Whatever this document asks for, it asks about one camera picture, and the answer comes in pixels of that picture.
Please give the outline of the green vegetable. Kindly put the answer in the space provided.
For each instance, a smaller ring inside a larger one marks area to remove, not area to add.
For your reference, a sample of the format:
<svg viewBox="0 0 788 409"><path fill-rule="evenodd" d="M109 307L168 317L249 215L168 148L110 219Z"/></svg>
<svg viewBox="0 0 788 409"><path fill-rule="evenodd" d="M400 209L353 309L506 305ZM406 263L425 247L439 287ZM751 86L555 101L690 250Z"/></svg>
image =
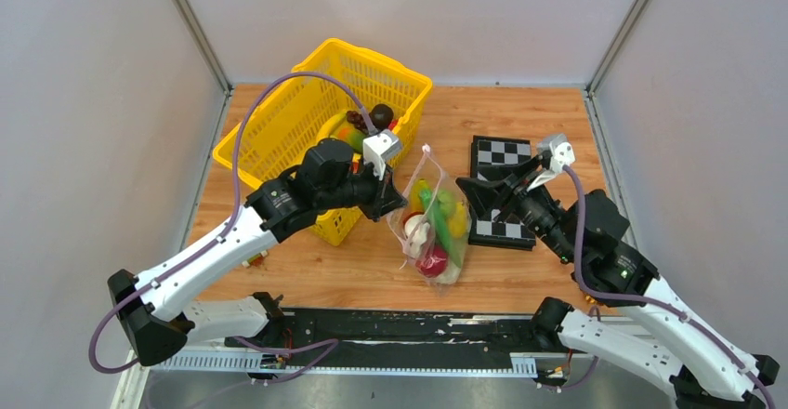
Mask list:
<svg viewBox="0 0 788 409"><path fill-rule="evenodd" d="M445 218L451 218L456 210L457 199L452 191L441 189L436 194L438 209Z"/></svg>

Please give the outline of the yellow bell pepper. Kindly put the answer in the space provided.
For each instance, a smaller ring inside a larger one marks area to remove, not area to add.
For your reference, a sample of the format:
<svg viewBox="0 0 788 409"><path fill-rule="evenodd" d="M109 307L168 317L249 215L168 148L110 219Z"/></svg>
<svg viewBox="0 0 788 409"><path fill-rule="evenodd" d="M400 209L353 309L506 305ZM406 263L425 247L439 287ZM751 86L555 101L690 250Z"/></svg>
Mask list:
<svg viewBox="0 0 788 409"><path fill-rule="evenodd" d="M447 217L449 233L454 239L466 238L469 227L469 213L463 202L456 202L454 211Z"/></svg>

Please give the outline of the white oyster mushroom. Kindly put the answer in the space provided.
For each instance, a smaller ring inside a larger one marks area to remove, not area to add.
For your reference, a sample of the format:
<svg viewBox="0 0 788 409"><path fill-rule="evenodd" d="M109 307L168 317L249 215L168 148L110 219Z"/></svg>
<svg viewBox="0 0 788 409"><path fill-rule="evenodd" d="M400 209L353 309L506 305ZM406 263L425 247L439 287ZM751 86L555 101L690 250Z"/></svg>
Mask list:
<svg viewBox="0 0 788 409"><path fill-rule="evenodd" d="M411 258L419 258L429 242L431 225L424 213L414 213L403 223L405 235L404 253Z"/></svg>

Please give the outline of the green cucumber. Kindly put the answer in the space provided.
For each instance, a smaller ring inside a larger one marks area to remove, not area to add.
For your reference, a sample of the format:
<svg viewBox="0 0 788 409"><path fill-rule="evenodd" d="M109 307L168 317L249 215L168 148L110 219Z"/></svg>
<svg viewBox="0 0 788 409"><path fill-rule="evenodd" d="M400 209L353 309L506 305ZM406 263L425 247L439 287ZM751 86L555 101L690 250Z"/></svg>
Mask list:
<svg viewBox="0 0 788 409"><path fill-rule="evenodd" d="M432 200L425 209L425 214L427 215L428 222L436 232L439 243L448 254L448 257L461 257L457 246L454 244L454 238L449 233L447 218L445 218L438 209L438 203L436 202L437 192L432 192Z"/></svg>

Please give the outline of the clear zip top bag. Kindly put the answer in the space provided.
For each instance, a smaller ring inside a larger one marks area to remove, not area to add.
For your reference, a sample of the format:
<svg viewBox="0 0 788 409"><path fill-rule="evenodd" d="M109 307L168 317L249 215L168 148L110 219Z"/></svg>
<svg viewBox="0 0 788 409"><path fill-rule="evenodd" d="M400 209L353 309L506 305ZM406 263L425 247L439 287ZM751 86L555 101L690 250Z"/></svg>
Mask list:
<svg viewBox="0 0 788 409"><path fill-rule="evenodd" d="M401 265L443 291L464 268L471 226L467 199L427 144L403 195L407 205L387 216L404 255Z"/></svg>

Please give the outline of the green lettuce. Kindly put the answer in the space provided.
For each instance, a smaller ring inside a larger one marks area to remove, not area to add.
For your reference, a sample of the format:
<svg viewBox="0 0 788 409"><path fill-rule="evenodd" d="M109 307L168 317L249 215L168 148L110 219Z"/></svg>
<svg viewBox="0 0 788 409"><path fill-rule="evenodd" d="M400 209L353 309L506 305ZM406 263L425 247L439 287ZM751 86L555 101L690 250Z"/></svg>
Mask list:
<svg viewBox="0 0 788 409"><path fill-rule="evenodd" d="M441 285L455 284L464 266L463 257L448 257L447 267L437 278L436 283Z"/></svg>

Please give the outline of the red yellow apple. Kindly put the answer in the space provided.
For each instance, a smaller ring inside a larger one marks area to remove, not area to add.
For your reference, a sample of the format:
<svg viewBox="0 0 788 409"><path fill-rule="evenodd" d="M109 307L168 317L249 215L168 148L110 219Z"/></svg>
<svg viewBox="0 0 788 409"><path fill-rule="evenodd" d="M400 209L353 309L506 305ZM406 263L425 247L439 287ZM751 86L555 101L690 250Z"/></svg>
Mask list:
<svg viewBox="0 0 788 409"><path fill-rule="evenodd" d="M447 270L448 264L446 251L440 245L434 245L430 252L415 262L415 267L423 276L436 278Z"/></svg>

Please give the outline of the yellow plastic basket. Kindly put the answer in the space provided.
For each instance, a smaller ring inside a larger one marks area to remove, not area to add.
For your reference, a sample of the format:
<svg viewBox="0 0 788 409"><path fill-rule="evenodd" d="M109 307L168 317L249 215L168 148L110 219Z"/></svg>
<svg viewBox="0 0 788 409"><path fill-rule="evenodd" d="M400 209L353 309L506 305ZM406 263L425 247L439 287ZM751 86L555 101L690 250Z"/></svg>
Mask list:
<svg viewBox="0 0 788 409"><path fill-rule="evenodd" d="M321 129L358 102L366 108L389 106L402 144L390 161L397 168L414 145L433 82L402 63L361 46L329 38L294 66L300 77L285 81L213 149L213 158L231 168L235 139L242 130L238 178L251 189L301 162L324 134Z"/></svg>

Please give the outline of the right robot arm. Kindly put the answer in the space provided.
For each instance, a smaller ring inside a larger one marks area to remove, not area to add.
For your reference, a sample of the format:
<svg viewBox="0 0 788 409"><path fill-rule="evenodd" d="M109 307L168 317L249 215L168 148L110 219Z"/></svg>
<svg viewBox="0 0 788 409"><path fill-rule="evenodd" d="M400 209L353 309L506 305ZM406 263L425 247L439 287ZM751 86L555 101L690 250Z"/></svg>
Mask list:
<svg viewBox="0 0 788 409"><path fill-rule="evenodd" d="M693 311L658 269L624 240L628 220L604 191L574 181L575 204L564 208L546 188L555 172L531 159L494 165L457 185L478 214L517 217L597 303L618 310L650 333L650 341L608 327L556 297L531 320L541 350L562 346L594 355L649 381L679 408L772 408L780 372L766 354L737 348Z"/></svg>

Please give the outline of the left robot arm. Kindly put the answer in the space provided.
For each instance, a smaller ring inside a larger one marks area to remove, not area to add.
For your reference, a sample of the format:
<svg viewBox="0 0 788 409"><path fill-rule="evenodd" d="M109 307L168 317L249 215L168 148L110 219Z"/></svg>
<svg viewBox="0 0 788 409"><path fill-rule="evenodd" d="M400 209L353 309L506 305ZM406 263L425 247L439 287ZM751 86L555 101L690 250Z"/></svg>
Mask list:
<svg viewBox="0 0 788 409"><path fill-rule="evenodd" d="M316 223L329 210L358 208L370 220L405 207L389 161L402 144L390 131L362 142L359 162L345 141L322 139L300 164L265 181L230 217L161 264L134 274L119 270L107 281L113 314L137 362L162 363L190 343L251 337L277 345L284 321L269 295L233 301L196 301L209 285L257 254Z"/></svg>

